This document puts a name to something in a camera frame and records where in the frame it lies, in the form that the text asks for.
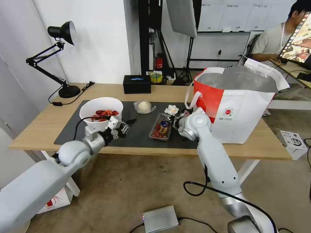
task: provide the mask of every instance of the black desk mat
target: black desk mat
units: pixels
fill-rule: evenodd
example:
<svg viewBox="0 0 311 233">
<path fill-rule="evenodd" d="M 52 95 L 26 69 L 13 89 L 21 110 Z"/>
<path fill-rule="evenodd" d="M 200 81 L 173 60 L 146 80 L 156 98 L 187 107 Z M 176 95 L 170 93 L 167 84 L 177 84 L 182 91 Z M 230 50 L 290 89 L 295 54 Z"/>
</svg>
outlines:
<svg viewBox="0 0 311 233">
<path fill-rule="evenodd" d="M 82 101 L 80 106 L 74 112 L 60 135 L 55 140 L 54 144 L 62 145 L 73 139 L 75 133 L 75 127 L 78 121 L 80 120 L 79 111 L 80 108 L 88 100 Z M 164 110 L 168 107 L 169 104 L 176 105 L 178 108 L 184 108 L 184 103 L 163 103 L 163 102 L 152 102 L 152 106 L 156 106 L 156 109 L 149 114 L 138 114 L 134 109 L 134 102 L 124 101 L 122 119 L 137 119 L 136 123 L 130 128 L 129 132 L 124 139 L 113 140 L 109 146 L 113 147 L 144 147 L 144 148 L 181 148 L 181 149 L 196 149 L 198 144 L 197 142 L 190 141 L 181 135 L 178 134 L 174 129 L 169 141 L 159 141 L 149 138 L 149 133 L 156 121 L 156 118 L 159 113 L 164 113 Z M 86 123 L 83 121 L 80 123 L 77 131 L 76 140 L 82 140 L 84 138 L 84 128 Z"/>
</svg>

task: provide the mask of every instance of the concrete floor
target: concrete floor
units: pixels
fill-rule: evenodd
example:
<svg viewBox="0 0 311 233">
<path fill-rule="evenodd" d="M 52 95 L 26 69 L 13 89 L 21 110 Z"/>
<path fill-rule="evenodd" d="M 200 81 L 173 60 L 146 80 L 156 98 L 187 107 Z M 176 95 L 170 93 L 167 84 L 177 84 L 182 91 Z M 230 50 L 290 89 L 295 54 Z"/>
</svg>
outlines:
<svg viewBox="0 0 311 233">
<path fill-rule="evenodd" d="M 265 121 L 273 131 L 284 129 L 311 138 L 311 111 L 271 113 Z M 239 169 L 243 161 L 233 163 Z M 298 161 L 261 161 L 242 189 L 278 227 L 304 233 L 311 229 L 310 179 L 306 156 Z M 202 220 L 218 232 L 227 232 L 227 223 L 233 217 L 220 206 L 217 194 L 206 191 L 200 197 L 189 196 L 183 189 L 184 181 L 204 182 L 197 157 L 99 155 L 80 196 L 67 207 L 35 216 L 27 232 L 126 233 L 142 223 L 144 211 L 167 205 L 174 205 L 178 216 Z M 144 232 L 144 227 L 135 232 Z M 183 220 L 181 226 L 163 232 L 212 231 Z"/>
</svg>

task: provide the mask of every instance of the red food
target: red food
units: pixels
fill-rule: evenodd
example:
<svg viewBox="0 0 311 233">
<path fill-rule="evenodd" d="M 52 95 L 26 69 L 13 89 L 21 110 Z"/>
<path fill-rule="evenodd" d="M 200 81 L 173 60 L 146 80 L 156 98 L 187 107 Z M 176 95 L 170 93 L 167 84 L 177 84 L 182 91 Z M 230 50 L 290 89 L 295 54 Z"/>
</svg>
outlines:
<svg viewBox="0 0 311 233">
<path fill-rule="evenodd" d="M 119 115 L 119 113 L 117 111 L 112 111 L 110 109 L 108 110 L 97 110 L 96 111 L 96 115 L 93 115 L 92 118 L 91 118 L 91 121 L 93 122 L 94 120 L 98 120 L 98 122 L 103 122 L 103 121 L 106 121 L 106 119 L 98 119 L 102 116 L 117 116 Z"/>
<path fill-rule="evenodd" d="M 100 117 L 100 115 L 97 115 L 97 114 L 96 114 L 96 115 L 93 115 L 91 119 L 92 119 L 92 120 L 98 120 L 98 117 Z"/>
<path fill-rule="evenodd" d="M 108 109 L 108 110 L 107 110 L 107 115 L 113 116 L 113 112 L 112 112 L 110 109 Z"/>
</svg>

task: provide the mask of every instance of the white bowl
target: white bowl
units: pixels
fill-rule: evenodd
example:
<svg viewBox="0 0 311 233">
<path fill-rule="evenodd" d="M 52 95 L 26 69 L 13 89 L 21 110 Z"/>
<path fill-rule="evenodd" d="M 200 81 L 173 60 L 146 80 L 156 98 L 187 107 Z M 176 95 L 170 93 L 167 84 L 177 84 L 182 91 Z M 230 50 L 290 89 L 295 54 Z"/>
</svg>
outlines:
<svg viewBox="0 0 311 233">
<path fill-rule="evenodd" d="M 119 113 L 117 117 L 122 119 L 123 104 L 118 99 L 112 97 L 101 97 L 90 100 L 81 107 L 79 116 L 81 119 L 83 119 L 85 117 L 91 117 L 95 115 L 97 110 L 108 109 L 112 111 L 117 111 Z M 108 121 L 92 122 L 91 119 L 85 119 L 84 121 L 87 125 L 92 126 L 98 131 L 104 131 L 105 128 L 108 126 Z"/>
</svg>

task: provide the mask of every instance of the black box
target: black box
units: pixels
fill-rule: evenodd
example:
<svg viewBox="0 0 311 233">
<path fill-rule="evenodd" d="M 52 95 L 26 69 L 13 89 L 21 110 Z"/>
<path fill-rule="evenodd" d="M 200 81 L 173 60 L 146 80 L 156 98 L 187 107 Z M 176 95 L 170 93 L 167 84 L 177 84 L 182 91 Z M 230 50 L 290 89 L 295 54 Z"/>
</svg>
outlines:
<svg viewBox="0 0 311 233">
<path fill-rule="evenodd" d="M 124 94 L 151 93 L 150 75 L 125 75 Z"/>
</svg>

